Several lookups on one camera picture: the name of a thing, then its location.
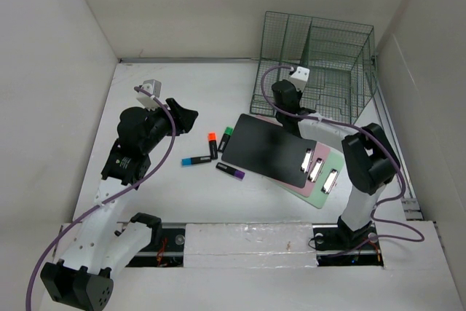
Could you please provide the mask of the orange highlighter marker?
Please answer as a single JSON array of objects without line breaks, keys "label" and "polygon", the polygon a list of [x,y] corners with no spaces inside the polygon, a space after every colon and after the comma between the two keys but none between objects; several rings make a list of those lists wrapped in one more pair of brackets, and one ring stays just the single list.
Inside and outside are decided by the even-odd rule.
[{"label": "orange highlighter marker", "polygon": [[210,158],[212,160],[218,159],[217,139],[215,133],[208,133],[208,145],[210,150]]}]

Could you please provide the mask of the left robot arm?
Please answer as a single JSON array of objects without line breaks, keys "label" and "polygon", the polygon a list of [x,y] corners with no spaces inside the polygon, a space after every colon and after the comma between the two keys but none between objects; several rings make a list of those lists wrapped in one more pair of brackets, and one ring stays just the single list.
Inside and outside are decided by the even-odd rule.
[{"label": "left robot arm", "polygon": [[101,172],[95,211],[79,219],[79,231],[55,263],[47,262],[40,278],[51,299],[78,310],[103,310],[114,279],[141,250],[162,242],[160,218],[136,213],[122,232],[117,221],[146,177],[150,152],[166,136],[188,133],[197,111],[181,107],[173,98],[154,109],[125,109],[117,125],[118,137]]}]

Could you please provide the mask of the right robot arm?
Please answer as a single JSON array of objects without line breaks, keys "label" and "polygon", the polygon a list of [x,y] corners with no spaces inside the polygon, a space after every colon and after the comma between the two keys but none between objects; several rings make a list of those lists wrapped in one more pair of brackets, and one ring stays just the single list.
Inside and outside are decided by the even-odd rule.
[{"label": "right robot arm", "polygon": [[323,118],[300,106],[302,92],[287,79],[272,85],[277,121],[289,132],[339,150],[346,164],[352,190],[337,227],[312,240],[319,251],[340,255],[359,248],[369,238],[374,211],[386,185],[400,176],[400,162],[382,127],[363,127]]}]

